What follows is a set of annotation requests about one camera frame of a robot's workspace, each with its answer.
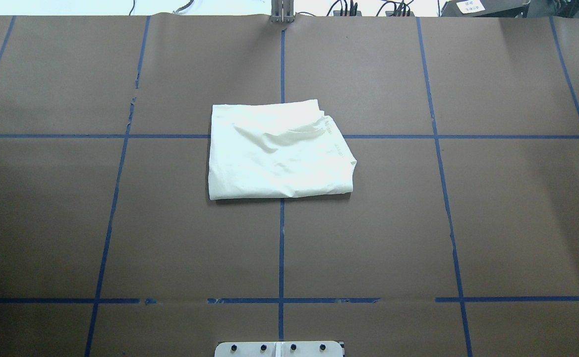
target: sticker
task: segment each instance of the sticker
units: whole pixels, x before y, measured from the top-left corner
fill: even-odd
[[[481,0],[461,1],[457,3],[457,7],[462,13],[477,13],[486,9]]]

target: cloth fold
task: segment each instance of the cloth fold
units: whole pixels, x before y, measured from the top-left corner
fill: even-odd
[[[317,100],[213,106],[208,171],[212,200],[352,192],[356,163]]]

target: folded cloth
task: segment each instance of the folded cloth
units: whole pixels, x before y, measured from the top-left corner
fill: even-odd
[[[356,162],[317,100],[213,106],[210,199],[352,192]]]

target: folded white fabric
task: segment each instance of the folded white fabric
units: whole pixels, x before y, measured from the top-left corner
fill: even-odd
[[[210,199],[352,192],[356,162],[317,100],[213,106]]]

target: white mounting bracket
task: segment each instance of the white mounting bracket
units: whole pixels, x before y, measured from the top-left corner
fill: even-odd
[[[294,0],[272,0],[272,22],[294,22]]]
[[[336,341],[220,343],[215,357],[345,357],[345,344]]]

